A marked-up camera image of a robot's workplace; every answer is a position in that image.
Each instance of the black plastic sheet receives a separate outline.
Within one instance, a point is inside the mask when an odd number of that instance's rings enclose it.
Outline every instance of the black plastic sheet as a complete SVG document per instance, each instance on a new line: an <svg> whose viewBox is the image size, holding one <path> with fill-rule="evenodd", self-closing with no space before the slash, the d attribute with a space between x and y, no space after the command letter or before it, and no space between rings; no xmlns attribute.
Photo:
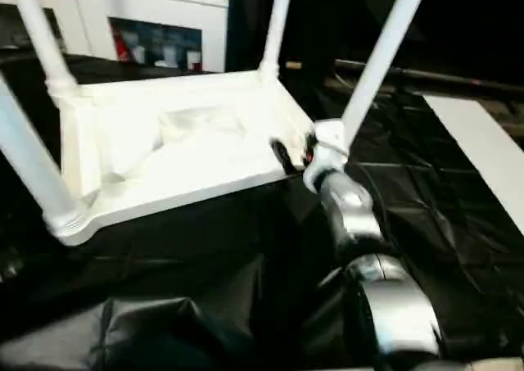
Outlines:
<svg viewBox="0 0 524 371"><path fill-rule="evenodd" d="M179 75L70 58L80 83ZM58 114L29 56L0 68L56 160ZM347 97L286 80L314 117ZM135 219L66 250L7 163L0 249L24 267L0 283L1 369L342 368L343 279L300 177ZM379 98L349 173L435 307L444 355L521 355L524 242L420 97Z"/></svg>

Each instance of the white cabinet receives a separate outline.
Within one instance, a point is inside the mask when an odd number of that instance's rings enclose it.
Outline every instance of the white cabinet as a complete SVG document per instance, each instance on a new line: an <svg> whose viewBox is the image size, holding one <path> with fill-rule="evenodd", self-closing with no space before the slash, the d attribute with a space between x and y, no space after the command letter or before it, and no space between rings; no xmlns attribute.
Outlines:
<svg viewBox="0 0 524 371"><path fill-rule="evenodd" d="M138 62L224 71L229 0L39 1L53 10L68 53L117 60L122 38Z"/></svg>
<svg viewBox="0 0 524 371"><path fill-rule="evenodd" d="M39 0L56 17L65 49L70 54L90 55L91 49L84 31L76 0ZM0 0L0 4L16 4L16 0Z"/></svg>
<svg viewBox="0 0 524 371"><path fill-rule="evenodd" d="M201 36L201 47L197 51L201 53L202 68L224 71L226 7L184 0L78 0L78 3L96 57L118 58L110 23L118 18L162 25L164 33L169 26L196 30Z"/></svg>

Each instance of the red object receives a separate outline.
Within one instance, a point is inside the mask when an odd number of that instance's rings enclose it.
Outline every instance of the red object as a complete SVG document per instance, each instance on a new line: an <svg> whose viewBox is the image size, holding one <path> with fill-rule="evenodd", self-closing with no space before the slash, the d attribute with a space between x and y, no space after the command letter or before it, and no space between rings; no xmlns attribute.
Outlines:
<svg viewBox="0 0 524 371"><path fill-rule="evenodd" d="M120 34L119 30L112 29L113 30L113 40L115 41L115 48L116 48L116 55L118 56L118 59L122 62L130 62L131 56L129 55L129 50L127 46L125 46L124 39L122 38L122 35Z"/></svg>

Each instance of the wrinkled plastic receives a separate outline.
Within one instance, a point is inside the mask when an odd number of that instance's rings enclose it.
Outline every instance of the wrinkled plastic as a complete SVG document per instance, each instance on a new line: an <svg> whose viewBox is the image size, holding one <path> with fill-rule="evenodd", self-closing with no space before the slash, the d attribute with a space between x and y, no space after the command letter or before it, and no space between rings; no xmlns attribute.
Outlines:
<svg viewBox="0 0 524 371"><path fill-rule="evenodd" d="M94 59L69 64L80 83L179 75ZM58 161L58 115L38 62L1 68ZM287 86L316 118L340 115L347 102ZM9 198L0 249L14 248L22 267L0 283L0 369L366 363L346 328L353 299L326 220L300 177L104 228L65 250L1 165ZM347 169L373 195L386 240L434 305L445 358L519 356L522 235L424 101L380 98Z"/></svg>

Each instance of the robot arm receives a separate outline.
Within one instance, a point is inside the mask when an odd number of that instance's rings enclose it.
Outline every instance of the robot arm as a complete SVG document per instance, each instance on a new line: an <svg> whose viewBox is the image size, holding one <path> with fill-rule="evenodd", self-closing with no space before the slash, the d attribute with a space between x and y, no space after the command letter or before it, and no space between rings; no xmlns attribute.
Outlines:
<svg viewBox="0 0 524 371"><path fill-rule="evenodd" d="M393 369L412 369L440 354L440 330L431 302L392 254L373 213L368 191L344 172L343 127L339 120L317 123L313 159L304 173L308 189L320 196L338 263L351 281L359 345Z"/></svg>

